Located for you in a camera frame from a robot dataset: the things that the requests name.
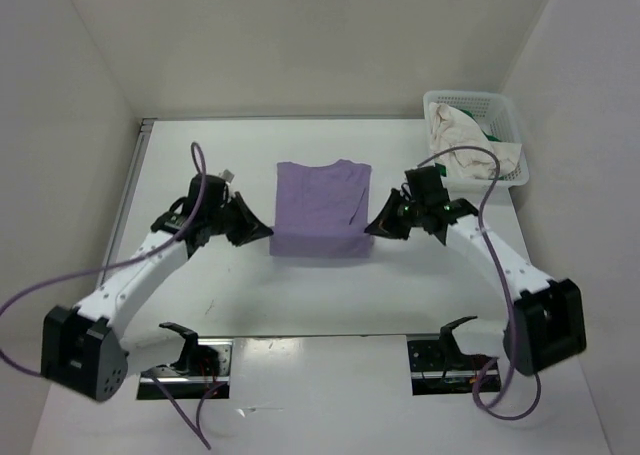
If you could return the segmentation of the purple t shirt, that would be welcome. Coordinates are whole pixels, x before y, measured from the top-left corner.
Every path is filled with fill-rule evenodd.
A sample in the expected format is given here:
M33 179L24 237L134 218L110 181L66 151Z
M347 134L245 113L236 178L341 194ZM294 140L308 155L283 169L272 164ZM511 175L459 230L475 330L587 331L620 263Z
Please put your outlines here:
M325 166L277 164L273 257L365 259L372 167L340 159Z

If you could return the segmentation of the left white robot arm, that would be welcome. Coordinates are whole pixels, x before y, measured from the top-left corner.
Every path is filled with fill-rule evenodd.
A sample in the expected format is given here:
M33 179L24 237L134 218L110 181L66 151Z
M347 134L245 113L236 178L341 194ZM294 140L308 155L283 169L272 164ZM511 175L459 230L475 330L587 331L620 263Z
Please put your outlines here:
M126 377L167 365L180 375L213 352L196 331L160 323L160 337L127 342L134 316L165 282L211 238L235 247L272 236L241 194L219 176L196 175L186 196L151 225L134 256L103 285L71 308L56 306L44 318L41 375L96 402L109 400Z

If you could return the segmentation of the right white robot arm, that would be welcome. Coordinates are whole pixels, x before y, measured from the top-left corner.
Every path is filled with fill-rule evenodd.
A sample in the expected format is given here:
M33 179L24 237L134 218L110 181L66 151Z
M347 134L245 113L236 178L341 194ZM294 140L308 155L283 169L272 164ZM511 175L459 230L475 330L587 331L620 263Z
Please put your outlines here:
M450 198L436 168L405 176L406 187L391 190L366 233L406 240L422 229L464 257L508 302L504 322L466 316L441 327L438 352L446 366L505 355L518 373L533 376L586 350L582 296L572 280L557 281L521 257L470 201Z

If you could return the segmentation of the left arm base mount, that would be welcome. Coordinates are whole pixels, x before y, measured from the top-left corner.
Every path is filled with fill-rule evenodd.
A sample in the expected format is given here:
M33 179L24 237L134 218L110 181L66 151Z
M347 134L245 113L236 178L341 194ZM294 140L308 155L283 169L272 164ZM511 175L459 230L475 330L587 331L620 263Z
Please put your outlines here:
M210 399L228 399L234 341L200 338L186 368L160 365L149 373L176 400L198 400L212 390Z

